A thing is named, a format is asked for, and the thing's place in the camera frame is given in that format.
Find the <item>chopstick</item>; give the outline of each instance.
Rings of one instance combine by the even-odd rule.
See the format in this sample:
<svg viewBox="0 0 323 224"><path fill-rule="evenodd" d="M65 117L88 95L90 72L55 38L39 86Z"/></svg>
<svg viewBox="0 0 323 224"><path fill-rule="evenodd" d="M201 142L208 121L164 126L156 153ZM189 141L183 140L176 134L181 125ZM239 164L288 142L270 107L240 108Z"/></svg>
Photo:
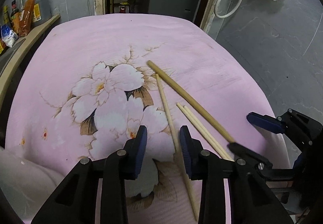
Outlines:
<svg viewBox="0 0 323 224"><path fill-rule="evenodd" d="M179 138L178 138L178 136L176 134L176 131L175 131L175 126L174 126L174 123L173 123L171 112L169 111L168 103L167 103L166 96L165 96L165 93L164 93L164 90L163 90L162 81L160 80L160 77L159 77L158 74L156 74L156 80L157 80L157 85L158 85L160 97L161 97L161 100L162 100L163 105L164 105L167 121L168 121L169 127L171 129L171 133L172 133L173 143L174 143L174 147L175 147L175 157L176 157L176 160L177 160L176 162L180 166L181 175L182 175L182 177L184 179L186 189L187 189L187 192L188 192L188 196L189 196L190 201L191 201L191 206L192 206L192 209L193 209L195 220L198 221L199 207L198 207L198 205L196 203L196 199L195 199L195 196L194 196L194 190L193 190L193 187L192 187L192 182L188 178L188 175L186 174L186 171L185 171L185 165L184 165L184 160L183 160L183 157L182 157Z"/></svg>
<svg viewBox="0 0 323 224"><path fill-rule="evenodd" d="M189 119L189 121L194 125L194 127L200 132L204 139L223 159L233 161L233 159L225 151L225 149L214 139L210 132L205 128L205 126L198 120L198 118L191 112L191 110L187 106L183 107L180 103L177 103L176 105L187 117L187 119Z"/></svg>
<svg viewBox="0 0 323 224"><path fill-rule="evenodd" d="M161 70L152 61L148 61L147 65L153 69L168 85L170 85L179 95L181 95L190 105L200 113L229 143L235 142L229 132L219 124L192 96L190 96L182 87L180 87L173 79L171 79L163 70Z"/></svg>

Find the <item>wooden chopstick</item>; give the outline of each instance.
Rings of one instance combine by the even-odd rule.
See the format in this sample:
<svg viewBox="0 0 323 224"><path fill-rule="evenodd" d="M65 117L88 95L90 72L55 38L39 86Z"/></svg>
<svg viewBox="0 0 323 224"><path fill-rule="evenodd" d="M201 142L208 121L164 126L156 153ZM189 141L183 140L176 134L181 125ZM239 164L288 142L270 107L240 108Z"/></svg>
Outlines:
<svg viewBox="0 0 323 224"><path fill-rule="evenodd" d="M202 125L197 117L188 109L184 108L180 103L176 104L182 113L189 119L194 127L200 132L205 140L213 147L213 149L223 158L233 161L230 155L224 150L224 148L214 139L210 132Z"/></svg>
<svg viewBox="0 0 323 224"><path fill-rule="evenodd" d="M201 123L201 121L192 113L192 111L187 107L184 106L184 109L189 113L189 115L199 124L203 132L200 132L205 140L216 150L216 152L223 158L227 160L234 161L232 157L225 151L225 149L220 145L218 141L211 135L209 130Z"/></svg>
<svg viewBox="0 0 323 224"><path fill-rule="evenodd" d="M170 85L179 95L190 103L193 108L200 113L229 143L235 142L234 138L227 130L219 124L193 97L191 97L182 87L180 87L173 79L171 79L163 70L161 70L152 61L148 61L147 65L153 69L168 85Z"/></svg>
<svg viewBox="0 0 323 224"><path fill-rule="evenodd" d="M172 133L173 143L174 143L174 147L175 147L175 160L176 160L176 163L180 166L181 175L182 175L182 177L184 179L186 189L187 189L187 192L188 192L188 196L189 196L190 201L191 201L194 217L195 217L195 220L198 221L199 207L198 207L198 204L196 203L196 199L195 199L195 196L194 196L194 190L193 190L193 187L192 187L192 182L188 178L188 175L186 174L186 171L185 171L185 165L184 165L184 160L183 160L183 156L182 156L182 152L181 152L179 137L178 137L178 135L177 135L177 133L175 131L175 126L174 126L174 123L173 123L171 112L169 111L168 103L167 103L166 96L165 96L165 93L164 93L164 90L163 90L162 81L160 80L160 77L159 77L158 74L156 74L156 80L157 80L157 85L158 85L160 97L161 97L161 100L162 100L163 105L164 105L167 121L168 121L169 127L171 129L171 133Z"/></svg>

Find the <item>metal pin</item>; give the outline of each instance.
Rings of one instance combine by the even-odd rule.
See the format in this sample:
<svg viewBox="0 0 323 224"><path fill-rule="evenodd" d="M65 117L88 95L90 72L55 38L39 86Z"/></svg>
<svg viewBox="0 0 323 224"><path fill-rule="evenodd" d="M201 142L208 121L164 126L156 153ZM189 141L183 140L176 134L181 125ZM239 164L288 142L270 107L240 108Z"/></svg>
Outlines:
<svg viewBox="0 0 323 224"><path fill-rule="evenodd" d="M126 153L127 153L127 151L125 151L124 149L120 149L117 151L118 156L124 156Z"/></svg>
<svg viewBox="0 0 323 224"><path fill-rule="evenodd" d="M203 149L203 150L201 151L201 155L202 155L202 156L209 156L209 155L210 155L210 151Z"/></svg>
<svg viewBox="0 0 323 224"><path fill-rule="evenodd" d="M258 164L258 169L263 170L264 169L264 163L259 163Z"/></svg>
<svg viewBox="0 0 323 224"><path fill-rule="evenodd" d="M90 162L90 159L88 157L84 157L80 160L81 164L86 165L88 162Z"/></svg>
<svg viewBox="0 0 323 224"><path fill-rule="evenodd" d="M237 163L238 163L240 166L244 166L244 165L245 165L245 160L244 160L244 159L242 159L242 158L239 158L239 159L237 160Z"/></svg>

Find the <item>floral pattern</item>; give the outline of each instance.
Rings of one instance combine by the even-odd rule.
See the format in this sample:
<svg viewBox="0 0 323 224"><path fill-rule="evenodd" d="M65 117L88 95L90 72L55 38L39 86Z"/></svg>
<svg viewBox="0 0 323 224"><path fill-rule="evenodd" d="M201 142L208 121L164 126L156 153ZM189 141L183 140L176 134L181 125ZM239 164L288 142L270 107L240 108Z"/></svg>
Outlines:
<svg viewBox="0 0 323 224"><path fill-rule="evenodd" d="M70 124L74 130L79 128L80 135L88 136L84 145L88 154L77 159L105 158L123 148L128 139L135 138L140 125L147 127L141 173L138 179L126 181L125 185L127 205L138 211L149 207L154 198L176 201L177 194L167 176L167 171L176 167L167 118L163 108L154 105L149 93L158 90L154 72L147 66L136 66L133 54L130 48L130 57L125 56L118 63L98 62L86 77L75 83L66 103L57 108L54 120L65 126ZM67 113L70 119L63 119ZM44 129L42 138L47 140L51 132L64 143L63 132L55 123Z"/></svg>

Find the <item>silver screw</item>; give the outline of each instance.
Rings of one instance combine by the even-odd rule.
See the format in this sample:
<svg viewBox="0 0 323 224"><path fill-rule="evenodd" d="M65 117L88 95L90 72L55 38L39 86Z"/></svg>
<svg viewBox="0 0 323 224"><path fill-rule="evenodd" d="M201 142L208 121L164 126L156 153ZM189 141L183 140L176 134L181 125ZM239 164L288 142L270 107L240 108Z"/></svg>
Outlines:
<svg viewBox="0 0 323 224"><path fill-rule="evenodd" d="M202 155L202 156L209 156L209 155L210 155L210 151L203 149L203 150L201 151L201 155Z"/></svg>
<svg viewBox="0 0 323 224"><path fill-rule="evenodd" d="M127 151L125 151L124 149L120 149L117 151L118 156L124 156L126 153L127 153Z"/></svg>
<svg viewBox="0 0 323 224"><path fill-rule="evenodd" d="M259 165L258 165L258 169L259 169L259 170L263 170L263 169L264 169L264 163L259 163Z"/></svg>
<svg viewBox="0 0 323 224"><path fill-rule="evenodd" d="M80 160L81 164L86 165L88 162L90 162L90 159L88 157L82 158Z"/></svg>
<svg viewBox="0 0 323 224"><path fill-rule="evenodd" d="M243 160L242 158L239 158L237 160L237 163L240 165L240 166L244 166L245 165L245 160Z"/></svg>

